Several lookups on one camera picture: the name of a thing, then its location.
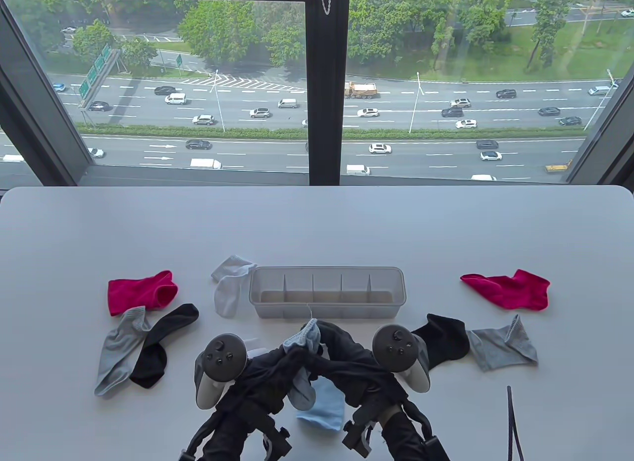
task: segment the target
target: pink sock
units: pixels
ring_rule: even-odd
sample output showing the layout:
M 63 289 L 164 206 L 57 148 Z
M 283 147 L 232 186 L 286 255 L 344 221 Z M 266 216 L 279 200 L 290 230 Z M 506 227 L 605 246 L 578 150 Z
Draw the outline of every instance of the pink sock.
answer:
M 460 279 L 482 297 L 503 309 L 542 311 L 548 307 L 550 281 L 518 269 L 514 277 L 464 275 Z
M 108 282 L 108 308 L 111 316 L 143 305 L 148 311 L 163 309 L 176 297 L 178 286 L 172 282 L 172 271 L 161 271 L 142 280 Z

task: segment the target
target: dump truck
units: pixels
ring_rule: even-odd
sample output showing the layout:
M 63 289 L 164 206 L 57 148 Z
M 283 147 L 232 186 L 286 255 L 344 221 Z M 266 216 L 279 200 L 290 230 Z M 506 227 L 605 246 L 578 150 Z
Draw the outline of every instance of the dump truck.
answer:
M 346 90 L 344 91 L 346 98 L 372 99 L 378 98 L 378 91 L 375 83 L 357 84 L 346 82 Z
M 572 166 L 572 164 L 573 159 L 570 159 L 565 164 L 554 164 L 553 166 L 546 166 L 545 168 L 547 172 L 565 172 L 570 168 L 570 166 Z

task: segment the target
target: glass pane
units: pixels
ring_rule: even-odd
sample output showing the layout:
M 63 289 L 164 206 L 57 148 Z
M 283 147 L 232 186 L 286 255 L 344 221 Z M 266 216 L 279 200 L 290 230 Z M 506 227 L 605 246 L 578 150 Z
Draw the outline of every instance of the glass pane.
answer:
M 632 5 L 350 0 L 342 173 L 560 182 L 632 65 Z
M 0 191 L 13 187 L 41 185 L 13 142 L 0 127 Z
M 307 173 L 303 3 L 5 1 L 97 164 Z

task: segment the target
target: gray sock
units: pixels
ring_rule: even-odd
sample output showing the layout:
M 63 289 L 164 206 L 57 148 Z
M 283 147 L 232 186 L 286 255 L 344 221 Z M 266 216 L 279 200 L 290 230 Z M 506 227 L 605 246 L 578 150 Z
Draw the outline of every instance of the gray sock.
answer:
M 467 337 L 483 372 L 509 365 L 537 365 L 537 350 L 530 343 L 519 314 L 506 327 L 467 330 Z
M 99 373 L 95 395 L 103 396 L 130 377 L 134 366 L 126 366 L 124 359 L 138 346 L 150 331 L 145 319 L 145 307 L 133 307 L 121 316 L 116 329 L 108 332 L 99 359 Z

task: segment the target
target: black car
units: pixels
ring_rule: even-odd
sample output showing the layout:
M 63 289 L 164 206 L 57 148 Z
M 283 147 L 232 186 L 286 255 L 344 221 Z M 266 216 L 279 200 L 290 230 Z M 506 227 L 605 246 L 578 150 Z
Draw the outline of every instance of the black car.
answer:
M 185 147 L 192 150 L 209 150 L 211 148 L 211 142 L 199 141 L 199 139 L 190 139 L 185 142 Z
M 90 106 L 88 106 L 89 111 L 108 111 L 110 109 L 112 109 L 112 106 L 106 101 L 93 101 Z
M 497 149 L 500 147 L 498 141 L 494 141 L 493 139 L 481 139 L 475 142 L 475 146 L 478 149 Z
M 447 108 L 442 110 L 442 117 L 462 117 L 464 115 L 462 108 Z
M 561 125 L 581 125 L 581 118 L 577 116 L 564 117 L 559 119 Z
M 540 116 L 559 116 L 561 110 L 559 108 L 541 108 L 537 111 Z
M 513 99 L 517 97 L 517 91 L 515 89 L 502 89 L 495 93 L 498 99 Z
M 157 96 L 169 96 L 172 92 L 176 92 L 174 86 L 159 86 L 154 88 L 154 94 Z

